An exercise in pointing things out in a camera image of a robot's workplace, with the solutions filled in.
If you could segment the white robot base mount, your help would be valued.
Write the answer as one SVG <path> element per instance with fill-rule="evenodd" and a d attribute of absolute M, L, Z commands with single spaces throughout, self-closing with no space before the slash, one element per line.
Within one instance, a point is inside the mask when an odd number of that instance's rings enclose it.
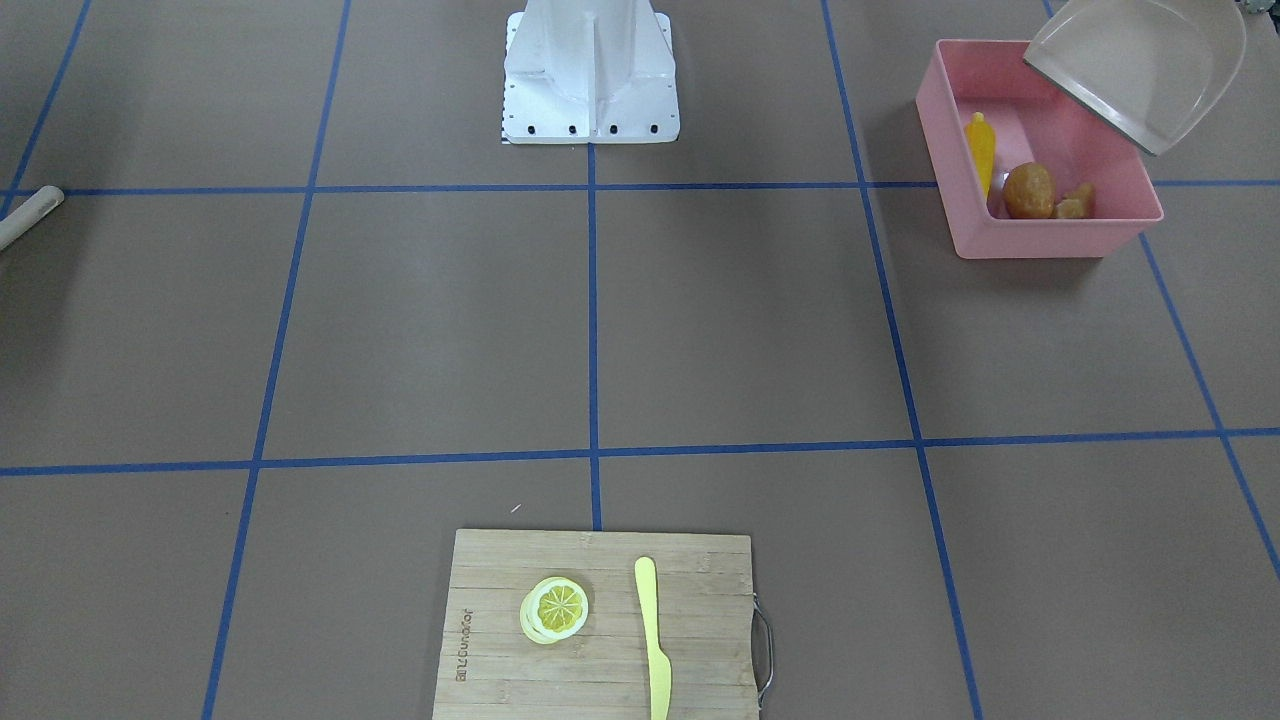
<path fill-rule="evenodd" d="M 671 18 L 649 1 L 529 1 L 506 20 L 500 137 L 671 143 L 681 135 Z"/>

